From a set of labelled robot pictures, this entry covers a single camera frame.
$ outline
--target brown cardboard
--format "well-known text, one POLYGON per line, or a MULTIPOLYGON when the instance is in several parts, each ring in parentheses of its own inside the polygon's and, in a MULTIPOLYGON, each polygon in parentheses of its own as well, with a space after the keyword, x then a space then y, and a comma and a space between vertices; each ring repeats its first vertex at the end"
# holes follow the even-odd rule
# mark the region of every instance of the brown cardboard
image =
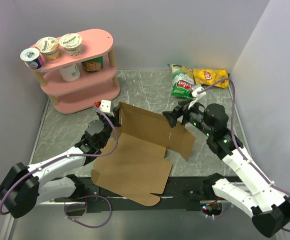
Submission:
MULTIPOLYGON (((186 160, 195 138, 180 123, 170 128, 161 114, 120 103, 119 142, 110 155, 99 157, 91 171, 92 181, 109 191, 145 206, 157 204, 172 164, 164 159, 166 148, 186 160)), ((103 153, 115 142, 108 141, 103 153)))

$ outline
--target white yogurt cup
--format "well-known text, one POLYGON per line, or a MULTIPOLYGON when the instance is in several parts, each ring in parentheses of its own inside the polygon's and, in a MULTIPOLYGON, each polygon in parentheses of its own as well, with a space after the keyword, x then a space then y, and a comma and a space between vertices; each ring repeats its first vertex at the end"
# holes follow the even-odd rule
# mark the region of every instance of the white yogurt cup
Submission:
POLYGON ((20 54, 20 59, 22 59, 29 66, 29 68, 34 70, 40 69, 44 65, 39 50, 34 47, 27 48, 22 51, 20 54))
POLYGON ((59 69, 61 76, 67 82, 75 81, 80 77, 78 64, 62 67, 59 69))
POLYGON ((82 38, 77 33, 67 33, 59 39, 59 44, 71 56, 77 56, 81 53, 82 38))
POLYGON ((35 47, 38 48, 40 52, 44 55, 44 57, 49 60, 55 60, 59 58, 60 53, 58 46, 58 39, 52 36, 43 37, 35 44, 35 47))

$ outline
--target snack bag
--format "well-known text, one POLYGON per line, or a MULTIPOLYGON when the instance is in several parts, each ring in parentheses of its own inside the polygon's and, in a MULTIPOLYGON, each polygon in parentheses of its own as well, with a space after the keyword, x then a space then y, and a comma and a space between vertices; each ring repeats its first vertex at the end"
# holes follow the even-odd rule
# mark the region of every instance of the snack bag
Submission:
POLYGON ((173 90, 171 96, 190 98, 189 88, 195 85, 193 70, 189 67, 168 64, 173 73, 173 90))
MULTIPOLYGON (((196 84, 211 85, 220 79, 228 77, 226 70, 221 69, 193 69, 193 73, 196 84)), ((226 80, 216 84, 215 86, 226 89, 228 83, 228 80, 226 80)))

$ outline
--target shelf tier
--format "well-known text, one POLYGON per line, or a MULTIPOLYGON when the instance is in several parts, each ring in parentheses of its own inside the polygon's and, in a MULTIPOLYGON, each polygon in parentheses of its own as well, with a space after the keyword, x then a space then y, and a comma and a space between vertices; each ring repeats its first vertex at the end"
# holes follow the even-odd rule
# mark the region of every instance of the shelf tier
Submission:
POLYGON ((50 96, 61 96, 110 80, 115 76, 117 67, 110 66, 107 57, 103 61, 103 68, 96 72, 87 72, 79 63, 80 78, 75 81, 64 81, 57 69, 50 71, 44 75, 47 85, 41 86, 41 89, 50 96))
POLYGON ((72 114, 93 106, 94 102, 101 100, 112 100, 119 95, 119 85, 114 86, 113 80, 75 91, 57 97, 59 104, 55 109, 63 114, 72 114))
POLYGON ((89 29, 78 32, 82 37, 82 53, 78 56, 70 56, 64 48, 59 46, 60 57, 55 60, 47 60, 42 56, 44 66, 36 72, 49 72, 72 64, 80 63, 88 59, 94 59, 108 53, 114 44, 112 35, 101 29, 89 29))

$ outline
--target gray tabletop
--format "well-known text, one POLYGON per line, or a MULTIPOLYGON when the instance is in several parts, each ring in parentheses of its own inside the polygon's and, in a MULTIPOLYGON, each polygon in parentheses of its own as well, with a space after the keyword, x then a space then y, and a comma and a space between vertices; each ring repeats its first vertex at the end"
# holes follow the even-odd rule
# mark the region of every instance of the gray tabletop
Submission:
MULTIPOLYGON (((177 105, 177 98, 170 95, 172 89, 172 73, 170 70, 154 71, 118 71, 120 94, 113 100, 116 105, 122 101, 155 113, 171 110, 177 105)), ((213 88, 207 91, 207 96, 200 101, 203 105, 211 103, 222 104, 226 113, 231 114, 231 96, 228 89, 213 88)), ((97 119, 92 108, 73 113, 61 114, 49 104, 32 163, 39 163, 61 154, 72 147, 83 135, 88 123, 97 119)), ((241 126, 235 117, 235 134, 244 142, 241 126)), ((193 151, 188 161, 178 153, 167 150, 166 159, 172 162, 171 176, 208 176, 220 173, 234 176, 234 172, 213 154, 207 144, 206 136, 188 124, 186 128, 196 137, 193 151)), ((74 169, 67 174, 80 177, 90 176, 93 164, 74 169)))

